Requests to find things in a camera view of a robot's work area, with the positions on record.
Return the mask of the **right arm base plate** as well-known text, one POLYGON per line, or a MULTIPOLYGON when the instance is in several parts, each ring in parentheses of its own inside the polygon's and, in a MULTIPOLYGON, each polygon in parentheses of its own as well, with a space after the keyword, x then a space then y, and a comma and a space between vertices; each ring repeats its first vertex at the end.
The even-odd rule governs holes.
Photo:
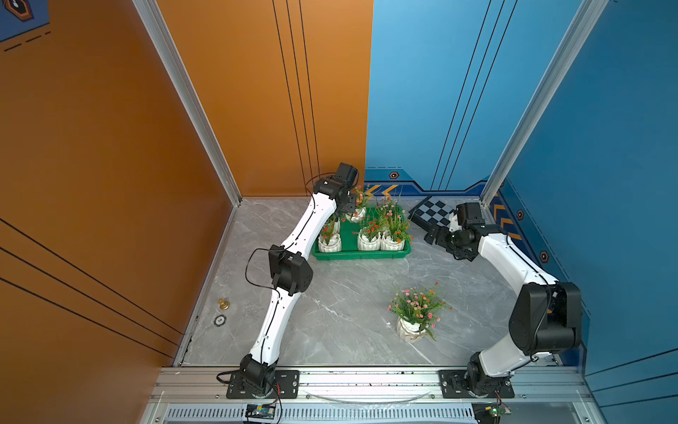
POLYGON ((513 399, 515 392, 509 377, 470 376, 467 370, 443 369, 438 372, 445 399, 513 399))

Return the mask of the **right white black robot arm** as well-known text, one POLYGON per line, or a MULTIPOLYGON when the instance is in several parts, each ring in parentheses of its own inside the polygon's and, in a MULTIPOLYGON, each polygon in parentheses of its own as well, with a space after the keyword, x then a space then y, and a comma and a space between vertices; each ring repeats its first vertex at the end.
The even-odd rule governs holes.
POLYGON ((582 341, 582 296, 576 284, 560 282, 524 254, 496 225, 469 224, 459 230, 435 226, 425 241, 457 260, 489 261, 517 294, 508 335, 474 353, 465 385, 478 398, 498 393, 513 374, 540 356, 575 349, 582 341))

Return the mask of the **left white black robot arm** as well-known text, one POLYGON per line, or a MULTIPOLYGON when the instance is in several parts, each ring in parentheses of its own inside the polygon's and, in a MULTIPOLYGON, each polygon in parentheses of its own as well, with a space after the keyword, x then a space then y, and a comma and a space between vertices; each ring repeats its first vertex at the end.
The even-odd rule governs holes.
POLYGON ((264 251, 268 254, 271 291, 268 311, 254 345, 241 360, 234 377, 242 379, 247 390, 264 397, 275 390, 275 369, 280 347, 294 306, 310 286, 314 272, 308 263, 311 249, 323 226, 335 212, 353 211, 352 190, 358 182, 355 169, 320 178, 299 222, 281 245, 264 251))

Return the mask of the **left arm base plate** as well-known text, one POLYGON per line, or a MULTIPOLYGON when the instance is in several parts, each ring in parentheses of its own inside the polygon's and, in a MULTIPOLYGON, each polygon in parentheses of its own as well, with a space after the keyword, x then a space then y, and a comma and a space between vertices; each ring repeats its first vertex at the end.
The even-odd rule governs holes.
POLYGON ((226 390, 228 399, 296 399, 300 372, 296 369, 277 369, 261 382, 248 378, 242 371, 231 374, 226 390))

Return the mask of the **orange flower pot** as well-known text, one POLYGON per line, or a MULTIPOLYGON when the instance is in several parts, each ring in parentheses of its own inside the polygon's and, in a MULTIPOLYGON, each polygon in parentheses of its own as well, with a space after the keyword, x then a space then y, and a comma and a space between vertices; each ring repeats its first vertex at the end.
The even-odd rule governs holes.
POLYGON ((345 215, 346 219, 352 223, 359 223, 367 215, 367 203, 372 199, 372 194, 368 189, 358 186, 353 190, 356 195, 356 207, 351 213, 345 215))
POLYGON ((402 213, 388 212, 381 220, 381 250, 402 251, 412 236, 410 221, 402 213))

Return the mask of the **pink flower pot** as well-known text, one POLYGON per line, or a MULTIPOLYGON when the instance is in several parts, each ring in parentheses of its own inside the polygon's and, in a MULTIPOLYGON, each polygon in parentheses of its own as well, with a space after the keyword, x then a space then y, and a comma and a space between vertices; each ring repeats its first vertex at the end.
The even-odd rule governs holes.
POLYGON ((434 289, 408 287, 395 291, 388 312, 397 317, 397 334, 407 343, 423 337, 435 341, 434 329, 441 321, 440 312, 451 309, 434 289))
POLYGON ((333 213, 329 217, 324 226, 330 228, 333 231, 333 233, 339 233, 339 231, 341 230, 341 218, 339 217, 337 212, 333 213))

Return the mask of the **red flower pot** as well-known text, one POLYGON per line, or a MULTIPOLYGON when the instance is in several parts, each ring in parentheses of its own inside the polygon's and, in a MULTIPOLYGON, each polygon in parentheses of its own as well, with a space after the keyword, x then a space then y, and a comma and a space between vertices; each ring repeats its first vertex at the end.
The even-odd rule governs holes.
POLYGON ((358 250, 374 252, 381 249, 382 221, 379 215, 365 217, 360 222, 358 250))
POLYGON ((333 233, 333 231, 330 228, 325 227, 323 225, 318 238, 318 250, 321 253, 341 252, 342 240, 340 231, 339 233, 333 233))
POLYGON ((399 205, 397 199, 389 194, 377 200, 376 212, 382 224, 402 220, 403 216, 403 208, 399 205))

